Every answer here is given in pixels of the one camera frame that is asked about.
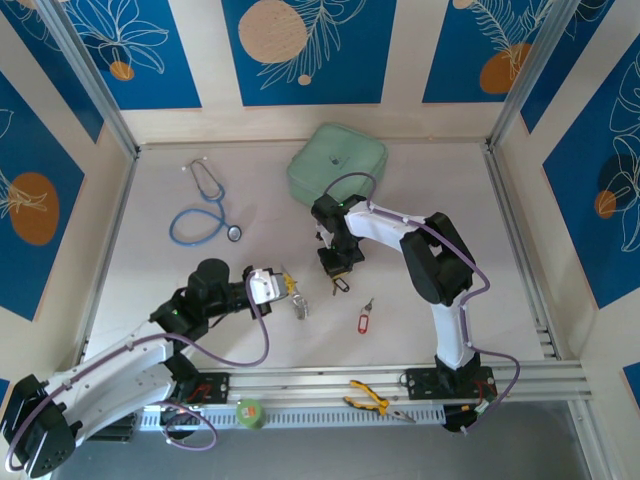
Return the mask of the key with red tag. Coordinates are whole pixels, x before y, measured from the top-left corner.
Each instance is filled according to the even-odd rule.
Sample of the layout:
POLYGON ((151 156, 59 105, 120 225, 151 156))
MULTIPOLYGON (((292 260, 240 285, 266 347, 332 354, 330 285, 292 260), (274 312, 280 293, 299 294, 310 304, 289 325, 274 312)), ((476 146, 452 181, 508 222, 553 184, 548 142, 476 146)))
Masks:
POLYGON ((364 335, 368 332, 371 312, 373 310, 373 302, 374 298, 371 298, 360 310, 357 332, 361 335, 364 335))

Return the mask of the blue stethoscope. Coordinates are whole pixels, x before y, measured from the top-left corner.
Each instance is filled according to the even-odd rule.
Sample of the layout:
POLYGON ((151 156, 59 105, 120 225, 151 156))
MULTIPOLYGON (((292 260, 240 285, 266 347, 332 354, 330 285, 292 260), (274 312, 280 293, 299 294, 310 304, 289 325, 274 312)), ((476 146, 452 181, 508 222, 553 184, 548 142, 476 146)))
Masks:
POLYGON ((179 246, 196 247, 203 245, 213 240, 223 230, 226 231, 226 237, 232 243, 237 243, 243 235, 239 225, 231 224, 227 220, 226 210, 223 205, 226 189, 216 178, 207 161, 207 157, 191 160, 182 170, 190 172, 201 199, 205 203, 216 206, 218 212, 214 213, 200 207, 189 207, 177 213, 169 225, 168 234, 171 241, 179 246), (213 219, 216 222, 216 226, 211 232, 200 238, 193 240, 183 239, 179 236, 177 227, 178 223, 189 215, 202 215, 213 219))

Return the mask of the green zip pouch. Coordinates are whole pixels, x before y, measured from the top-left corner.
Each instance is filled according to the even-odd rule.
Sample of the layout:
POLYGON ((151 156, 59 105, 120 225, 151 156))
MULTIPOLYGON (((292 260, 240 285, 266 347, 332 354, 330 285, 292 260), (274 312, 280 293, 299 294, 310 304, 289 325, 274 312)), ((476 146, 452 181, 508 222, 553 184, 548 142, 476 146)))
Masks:
POLYGON ((370 194, 374 176, 381 182, 388 149, 378 139, 344 125, 325 123, 293 156, 287 167, 289 193, 311 207, 325 191, 338 202, 370 194))

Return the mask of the green tape roll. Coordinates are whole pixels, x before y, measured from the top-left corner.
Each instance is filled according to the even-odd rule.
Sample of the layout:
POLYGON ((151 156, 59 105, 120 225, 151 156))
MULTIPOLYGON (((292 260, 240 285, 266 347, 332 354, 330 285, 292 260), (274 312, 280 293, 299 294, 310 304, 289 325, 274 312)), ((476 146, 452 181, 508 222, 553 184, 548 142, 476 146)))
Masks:
POLYGON ((251 398, 241 399, 237 402, 236 418, 240 425, 251 430, 259 430, 266 423, 264 407, 259 401, 251 398))

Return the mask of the black ribbed block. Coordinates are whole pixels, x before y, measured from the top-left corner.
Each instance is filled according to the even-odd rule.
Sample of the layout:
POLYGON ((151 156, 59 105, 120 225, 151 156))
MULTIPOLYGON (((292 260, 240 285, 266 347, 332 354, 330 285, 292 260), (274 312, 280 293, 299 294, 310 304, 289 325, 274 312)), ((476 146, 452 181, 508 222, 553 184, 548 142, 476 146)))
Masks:
POLYGON ((138 416, 135 413, 129 414, 114 423, 104 427, 88 438, 94 442, 129 442, 136 429, 138 416))

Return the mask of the aluminium rail frame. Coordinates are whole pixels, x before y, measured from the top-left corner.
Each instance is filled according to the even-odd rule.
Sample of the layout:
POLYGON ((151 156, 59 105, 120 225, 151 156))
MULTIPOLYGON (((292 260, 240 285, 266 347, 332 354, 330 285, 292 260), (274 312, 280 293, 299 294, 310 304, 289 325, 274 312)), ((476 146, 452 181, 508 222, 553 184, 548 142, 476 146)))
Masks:
MULTIPOLYGON (((515 366, 495 363, 493 380, 507 401, 555 401, 588 398, 591 395, 586 375, 577 361, 527 361, 515 373, 515 366)), ((472 399, 410 400, 404 385, 404 367, 300 368, 300 369, 231 369, 226 404, 244 398, 260 401, 266 407, 333 407, 343 403, 344 396, 363 400, 366 394, 352 388, 352 379, 368 384, 377 394, 398 404, 432 402, 463 403, 472 399)), ((120 377, 99 390, 86 379, 64 389, 58 401, 71 406, 78 393, 95 392, 106 405, 114 408, 120 401, 133 402, 137 410, 154 402, 172 398, 176 381, 162 364, 149 367, 136 375, 120 377)))

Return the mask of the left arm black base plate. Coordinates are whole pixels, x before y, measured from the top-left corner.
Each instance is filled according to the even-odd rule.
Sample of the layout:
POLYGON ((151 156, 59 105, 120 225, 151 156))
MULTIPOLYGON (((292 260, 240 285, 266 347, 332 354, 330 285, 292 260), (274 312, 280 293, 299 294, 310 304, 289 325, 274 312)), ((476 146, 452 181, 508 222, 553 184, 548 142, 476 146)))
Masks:
POLYGON ((225 405, 229 395, 230 374, 197 373, 177 383, 171 397, 186 405, 225 405))

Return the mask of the left aluminium side rail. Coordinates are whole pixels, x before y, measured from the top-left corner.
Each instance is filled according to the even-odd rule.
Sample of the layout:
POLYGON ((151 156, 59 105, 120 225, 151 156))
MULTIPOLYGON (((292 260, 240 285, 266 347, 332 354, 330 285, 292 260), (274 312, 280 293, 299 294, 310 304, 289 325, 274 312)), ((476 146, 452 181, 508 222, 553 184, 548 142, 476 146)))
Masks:
POLYGON ((140 152, 141 149, 137 147, 132 158, 131 165, 126 170, 126 176, 123 180, 121 192, 117 197, 118 202, 116 203, 116 208, 110 218, 110 224, 107 230, 107 235, 105 237, 104 248, 98 258, 98 270, 89 290, 89 296, 83 311, 83 315, 81 317, 79 332, 74 344, 73 355, 71 357, 72 366, 79 364, 85 356, 86 346, 88 344, 88 339, 93 328, 99 301, 104 289, 104 284, 106 282, 109 265, 111 263, 113 251, 115 249, 120 226, 126 209, 126 204, 130 195, 137 163, 140 157, 140 152))

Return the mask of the aluminium side rail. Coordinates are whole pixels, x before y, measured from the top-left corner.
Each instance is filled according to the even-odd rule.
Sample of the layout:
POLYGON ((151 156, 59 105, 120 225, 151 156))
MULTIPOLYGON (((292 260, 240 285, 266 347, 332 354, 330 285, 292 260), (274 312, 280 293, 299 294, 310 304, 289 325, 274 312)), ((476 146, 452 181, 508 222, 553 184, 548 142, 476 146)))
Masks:
POLYGON ((539 336, 539 343, 543 351, 544 359, 562 360, 563 354, 557 345, 539 282, 534 276, 533 267, 516 216, 516 210, 508 191, 506 177, 501 171, 496 155, 486 145, 483 146, 483 157, 503 222, 505 223, 516 266, 524 286, 529 310, 539 336))
POLYGON ((98 258, 98 270, 89 290, 89 296, 83 311, 83 315, 81 317, 79 332, 74 344, 73 355, 71 357, 72 366, 79 364, 85 356, 86 346, 88 344, 88 339, 93 328, 99 301, 104 289, 104 284, 106 282, 109 265, 111 263, 113 251, 115 249, 120 226, 126 209, 126 204, 130 195, 137 163, 140 157, 140 152, 141 149, 137 147, 132 158, 131 165, 126 170, 126 176, 123 180, 121 192, 117 197, 118 202, 116 203, 116 208, 110 218, 110 224, 107 230, 107 235, 105 237, 104 248, 98 258))

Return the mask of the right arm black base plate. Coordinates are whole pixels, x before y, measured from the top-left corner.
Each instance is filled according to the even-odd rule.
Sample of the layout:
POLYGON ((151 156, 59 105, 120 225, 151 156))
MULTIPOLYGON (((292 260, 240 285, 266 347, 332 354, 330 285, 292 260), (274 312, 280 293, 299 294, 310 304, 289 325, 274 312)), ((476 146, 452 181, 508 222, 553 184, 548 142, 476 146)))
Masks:
POLYGON ((493 400, 498 391, 490 367, 473 373, 450 372, 439 368, 410 368, 404 372, 404 385, 410 400, 472 399, 493 400))

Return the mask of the yellow handled pliers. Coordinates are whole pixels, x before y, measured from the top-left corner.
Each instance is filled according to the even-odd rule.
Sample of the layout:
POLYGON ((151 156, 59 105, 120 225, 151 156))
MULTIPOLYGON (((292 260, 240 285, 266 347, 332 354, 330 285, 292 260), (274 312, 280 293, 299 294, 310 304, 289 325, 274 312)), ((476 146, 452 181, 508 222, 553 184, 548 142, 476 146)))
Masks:
POLYGON ((349 382, 349 385, 352 388, 356 388, 365 392, 368 395, 368 397, 372 400, 372 403, 365 404, 362 402, 355 401, 350 396, 344 396, 343 401, 348 406, 358 410, 362 410, 362 411, 374 412, 380 417, 390 417, 390 418, 394 418, 396 420, 404 421, 411 424, 416 423, 416 421, 407 413, 405 413, 402 410, 396 409, 395 407, 392 407, 388 399, 378 395, 368 384, 358 380, 351 380, 349 382))

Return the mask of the right aluminium side rail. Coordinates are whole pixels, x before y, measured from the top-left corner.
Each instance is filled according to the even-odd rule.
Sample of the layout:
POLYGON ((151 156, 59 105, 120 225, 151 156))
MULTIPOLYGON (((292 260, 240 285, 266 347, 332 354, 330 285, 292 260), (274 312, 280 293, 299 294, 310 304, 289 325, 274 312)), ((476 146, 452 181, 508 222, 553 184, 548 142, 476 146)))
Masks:
POLYGON ((533 267, 516 216, 516 210, 508 191, 506 177, 501 171, 496 155, 486 145, 483 146, 483 157, 503 222, 505 223, 516 266, 524 286, 529 310, 539 336, 539 343, 543 351, 544 359, 562 360, 563 354, 557 345, 539 282, 534 276, 533 267))

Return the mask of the left aluminium corner post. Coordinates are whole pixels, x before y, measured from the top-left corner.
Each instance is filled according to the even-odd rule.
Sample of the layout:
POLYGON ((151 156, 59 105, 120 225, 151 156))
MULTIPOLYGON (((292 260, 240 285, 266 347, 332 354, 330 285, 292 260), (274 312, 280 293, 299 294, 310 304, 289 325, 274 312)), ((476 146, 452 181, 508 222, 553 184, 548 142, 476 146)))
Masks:
POLYGON ((96 67, 89 51, 58 0, 34 0, 49 32, 60 47, 76 77, 99 110, 119 145, 133 161, 140 147, 124 121, 117 102, 96 67))

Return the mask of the aluminium corner post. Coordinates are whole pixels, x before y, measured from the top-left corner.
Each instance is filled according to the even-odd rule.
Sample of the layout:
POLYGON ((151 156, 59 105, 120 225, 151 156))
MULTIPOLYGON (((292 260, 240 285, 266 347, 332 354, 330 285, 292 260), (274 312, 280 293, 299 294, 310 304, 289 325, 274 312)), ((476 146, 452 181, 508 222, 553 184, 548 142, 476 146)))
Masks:
POLYGON ((96 67, 89 51, 58 0, 34 0, 49 32, 60 47, 76 77, 99 110, 119 145, 133 161, 140 147, 124 121, 117 102, 96 67))
POLYGON ((580 0, 554 0, 548 17, 541 25, 520 73, 508 93, 503 108, 486 140, 487 151, 494 153, 506 140, 513 123, 538 81, 542 71, 566 26, 569 24, 580 0))

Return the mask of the right aluminium corner post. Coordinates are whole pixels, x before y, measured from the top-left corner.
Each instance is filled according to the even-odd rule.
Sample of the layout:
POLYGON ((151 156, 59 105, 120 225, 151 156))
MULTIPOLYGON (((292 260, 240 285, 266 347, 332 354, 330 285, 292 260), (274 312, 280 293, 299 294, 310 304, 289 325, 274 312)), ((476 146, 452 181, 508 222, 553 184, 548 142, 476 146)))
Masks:
POLYGON ((541 25, 520 73, 508 93, 503 108, 486 140, 487 151, 494 153, 506 140, 513 123, 538 81, 542 71, 566 26, 569 24, 580 0, 554 0, 548 17, 541 25))

